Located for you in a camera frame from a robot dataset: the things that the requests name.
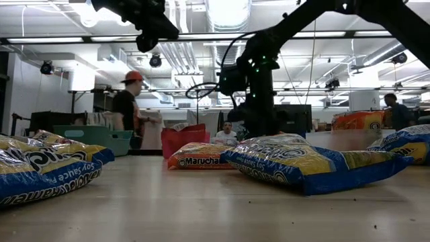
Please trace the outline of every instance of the blue and yellow noodle bag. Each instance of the blue and yellow noodle bag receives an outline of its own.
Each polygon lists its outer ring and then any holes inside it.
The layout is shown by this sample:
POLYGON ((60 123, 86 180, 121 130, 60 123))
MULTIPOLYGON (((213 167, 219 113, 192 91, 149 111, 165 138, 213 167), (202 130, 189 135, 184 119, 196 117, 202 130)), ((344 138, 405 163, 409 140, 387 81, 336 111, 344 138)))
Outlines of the blue and yellow noodle bag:
POLYGON ((114 160, 111 150, 97 145, 28 140, 0 136, 0 206, 76 190, 99 177, 102 166, 114 160))
POLYGON ((283 135, 256 138, 223 152, 221 159, 257 179, 301 187, 305 195, 348 190, 386 179, 413 160, 379 151, 338 152, 297 141, 289 142, 283 135))
POLYGON ((375 141, 368 151, 388 151, 411 156, 415 165, 430 164, 430 124, 404 128, 375 141))

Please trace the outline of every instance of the green plastic crate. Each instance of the green plastic crate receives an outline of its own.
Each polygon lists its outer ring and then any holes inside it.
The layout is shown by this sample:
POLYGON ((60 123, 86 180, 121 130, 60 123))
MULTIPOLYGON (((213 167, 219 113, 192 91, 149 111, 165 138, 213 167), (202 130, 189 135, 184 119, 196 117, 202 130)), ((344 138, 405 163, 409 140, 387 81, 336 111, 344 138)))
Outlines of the green plastic crate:
POLYGON ((54 133, 86 145, 111 149, 116 157, 127 155, 132 131, 111 131, 105 126, 56 125, 54 133))

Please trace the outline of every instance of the maruchan noodle bag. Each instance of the maruchan noodle bag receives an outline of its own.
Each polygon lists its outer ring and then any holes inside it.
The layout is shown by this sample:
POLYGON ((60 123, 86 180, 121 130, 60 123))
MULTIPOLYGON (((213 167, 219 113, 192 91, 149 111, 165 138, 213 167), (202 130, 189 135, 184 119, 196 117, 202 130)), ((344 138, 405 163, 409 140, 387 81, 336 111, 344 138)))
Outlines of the maruchan noodle bag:
POLYGON ((306 144, 245 142, 221 159, 246 175, 299 187, 305 195, 356 188, 386 179, 412 163, 412 157, 381 151, 332 151, 306 144))
POLYGON ((76 190, 114 160, 111 150, 97 145, 27 141, 0 136, 0 207, 76 190))
POLYGON ((338 114, 333 117, 332 130, 380 130, 383 117, 383 111, 338 114))
POLYGON ((411 156, 415 165, 430 165, 430 124, 404 128, 375 141, 369 151, 389 151, 411 156))
POLYGON ((220 159, 221 152, 230 147, 206 143, 189 143, 179 149, 167 160, 172 169, 233 169, 220 159))

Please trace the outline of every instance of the orange package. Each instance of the orange package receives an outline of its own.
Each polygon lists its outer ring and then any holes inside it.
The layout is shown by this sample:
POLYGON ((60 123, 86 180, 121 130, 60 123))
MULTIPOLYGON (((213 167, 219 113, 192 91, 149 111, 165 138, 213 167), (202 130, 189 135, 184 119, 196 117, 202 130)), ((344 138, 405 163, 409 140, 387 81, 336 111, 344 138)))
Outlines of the orange package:
POLYGON ((340 114, 333 117, 332 130, 379 130, 383 117, 383 111, 340 114))
POLYGON ((206 143, 189 143, 167 160, 167 169, 234 169, 220 155, 231 147, 206 143))

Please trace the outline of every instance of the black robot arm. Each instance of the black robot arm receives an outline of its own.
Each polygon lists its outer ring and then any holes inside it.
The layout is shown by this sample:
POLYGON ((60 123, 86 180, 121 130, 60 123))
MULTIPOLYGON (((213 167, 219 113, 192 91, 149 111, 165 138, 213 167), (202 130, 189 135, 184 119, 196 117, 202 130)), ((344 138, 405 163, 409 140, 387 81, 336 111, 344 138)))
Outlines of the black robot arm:
POLYGON ((179 30, 164 15, 165 0, 92 0, 94 9, 107 8, 134 24, 142 34, 136 38, 141 52, 152 50, 160 38, 178 39, 179 30))
POLYGON ((273 109, 275 93, 271 84, 271 70, 279 68, 275 61, 281 47, 326 11, 355 14, 368 22, 380 24, 430 68, 430 45, 424 37, 430 36, 430 26, 409 9, 403 0, 307 0, 290 15, 284 14, 284 19, 276 26, 260 30, 248 40, 245 51, 236 60, 238 71, 246 78, 234 80, 229 78, 232 71, 221 70, 221 92, 223 87, 229 86, 229 82, 247 80, 250 95, 245 103, 249 105, 242 109, 252 112, 252 116, 258 117, 259 121, 259 125, 249 131, 251 136, 278 133, 278 130, 273 129, 273 124, 278 121, 273 109))
POLYGON ((430 68, 430 26, 409 9, 403 0, 307 0, 276 26, 258 31, 250 38, 238 67, 260 56, 277 56, 280 48, 295 34, 326 11, 358 15, 380 24, 430 68))

